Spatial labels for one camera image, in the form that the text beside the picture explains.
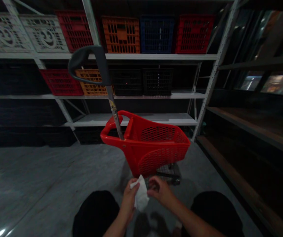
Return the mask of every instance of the red shopping basket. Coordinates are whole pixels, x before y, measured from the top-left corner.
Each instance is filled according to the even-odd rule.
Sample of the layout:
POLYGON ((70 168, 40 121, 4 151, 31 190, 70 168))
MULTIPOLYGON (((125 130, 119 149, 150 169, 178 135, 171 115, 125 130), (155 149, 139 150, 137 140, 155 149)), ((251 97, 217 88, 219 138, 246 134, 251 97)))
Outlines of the red shopping basket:
POLYGON ((190 141, 179 127, 152 122, 124 110, 118 111, 118 115, 120 122, 122 115, 130 119, 124 140, 108 136, 116 128, 113 117, 102 130, 101 138, 105 144, 124 152, 134 177, 156 174, 159 167, 184 159, 190 141))

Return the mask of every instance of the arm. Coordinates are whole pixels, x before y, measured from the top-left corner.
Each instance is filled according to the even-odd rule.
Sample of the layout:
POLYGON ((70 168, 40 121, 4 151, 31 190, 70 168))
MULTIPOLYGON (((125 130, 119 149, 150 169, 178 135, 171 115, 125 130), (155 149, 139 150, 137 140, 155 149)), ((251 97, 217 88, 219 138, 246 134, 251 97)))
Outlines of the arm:
POLYGON ((105 232, 103 237, 123 237, 128 224, 131 222, 135 213, 135 196, 140 184, 130 189, 130 184, 136 182, 137 179, 131 179, 124 191, 123 201, 119 213, 111 226, 105 232))
POLYGON ((182 222, 191 237, 223 237, 224 235, 206 223, 182 204, 172 193, 167 182, 154 176, 149 180, 151 189, 148 196, 157 199, 164 207, 170 210, 182 222))

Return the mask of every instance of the blue crate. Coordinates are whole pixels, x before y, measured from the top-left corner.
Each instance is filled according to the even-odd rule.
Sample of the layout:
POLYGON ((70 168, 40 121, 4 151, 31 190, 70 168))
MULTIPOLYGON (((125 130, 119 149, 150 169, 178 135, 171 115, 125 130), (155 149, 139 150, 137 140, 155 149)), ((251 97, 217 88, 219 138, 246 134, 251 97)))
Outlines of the blue crate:
POLYGON ((145 15, 140 18, 141 53, 171 53, 174 19, 145 15))

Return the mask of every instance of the hand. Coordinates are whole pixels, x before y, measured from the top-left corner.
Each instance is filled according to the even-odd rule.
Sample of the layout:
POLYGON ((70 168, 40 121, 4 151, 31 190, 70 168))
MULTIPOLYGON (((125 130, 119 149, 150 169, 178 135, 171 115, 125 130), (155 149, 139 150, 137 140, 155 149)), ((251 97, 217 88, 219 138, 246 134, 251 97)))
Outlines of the hand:
POLYGON ((172 193, 166 181, 163 181, 158 176, 153 176, 149 179, 150 189, 147 191, 148 196, 157 199, 162 206, 169 209, 169 205, 174 203, 177 198, 172 193))
POLYGON ((128 182, 124 190, 123 201, 118 214, 120 218, 124 219, 126 226, 128 226, 128 224, 131 222, 135 213, 135 196, 139 189, 140 183, 137 183, 137 185, 132 189, 130 189, 130 185, 136 181, 137 179, 133 178, 128 182))

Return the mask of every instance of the white tissue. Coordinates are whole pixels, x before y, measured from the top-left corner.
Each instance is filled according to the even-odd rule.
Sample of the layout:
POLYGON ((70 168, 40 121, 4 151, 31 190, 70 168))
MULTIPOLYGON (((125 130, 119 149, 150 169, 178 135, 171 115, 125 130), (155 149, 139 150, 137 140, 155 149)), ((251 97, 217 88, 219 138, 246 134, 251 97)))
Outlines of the white tissue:
POLYGON ((142 175, 139 176, 136 182, 130 185, 130 189, 137 183, 140 183, 140 186, 135 196, 135 208, 142 212, 148 205, 149 197, 147 195, 147 186, 142 175))

